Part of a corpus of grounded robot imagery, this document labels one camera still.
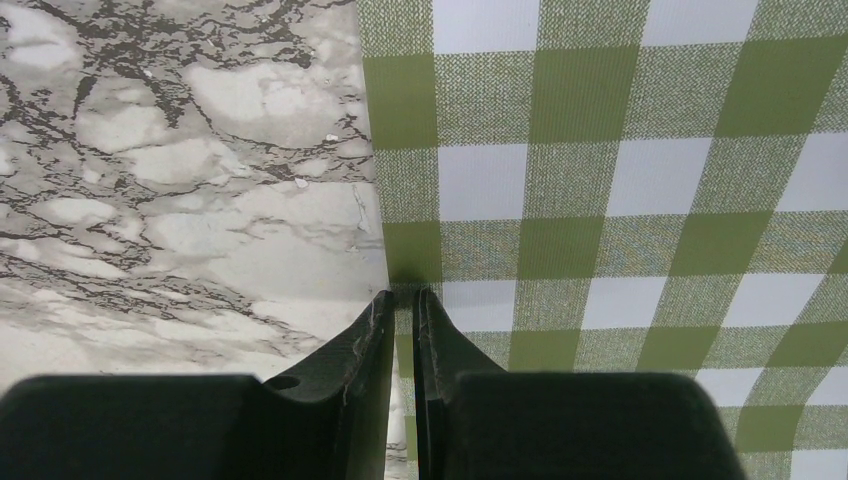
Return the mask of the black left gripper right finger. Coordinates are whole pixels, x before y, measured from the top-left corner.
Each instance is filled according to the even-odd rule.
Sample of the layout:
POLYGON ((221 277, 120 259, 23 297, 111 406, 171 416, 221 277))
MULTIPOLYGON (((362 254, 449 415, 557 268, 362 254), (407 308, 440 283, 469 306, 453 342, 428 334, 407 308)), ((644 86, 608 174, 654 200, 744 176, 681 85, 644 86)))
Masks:
POLYGON ((666 373, 509 373, 415 294, 423 479, 741 479, 707 393, 666 373))

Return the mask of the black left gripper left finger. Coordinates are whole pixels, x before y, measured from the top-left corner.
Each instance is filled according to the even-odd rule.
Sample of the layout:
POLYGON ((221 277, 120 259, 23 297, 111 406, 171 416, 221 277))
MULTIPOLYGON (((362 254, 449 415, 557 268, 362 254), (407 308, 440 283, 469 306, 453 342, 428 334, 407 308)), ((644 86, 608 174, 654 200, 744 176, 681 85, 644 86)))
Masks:
POLYGON ((1 399, 5 479, 380 479, 394 299, 268 380, 45 375, 1 399))

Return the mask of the green white checkered cloth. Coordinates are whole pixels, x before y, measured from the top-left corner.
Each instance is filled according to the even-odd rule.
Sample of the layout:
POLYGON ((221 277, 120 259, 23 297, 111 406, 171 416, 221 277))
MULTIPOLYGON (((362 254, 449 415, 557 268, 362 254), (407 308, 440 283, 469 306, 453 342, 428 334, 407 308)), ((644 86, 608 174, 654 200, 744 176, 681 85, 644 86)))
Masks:
POLYGON ((511 371, 668 371, 847 475, 843 1, 361 1, 391 287, 511 371))

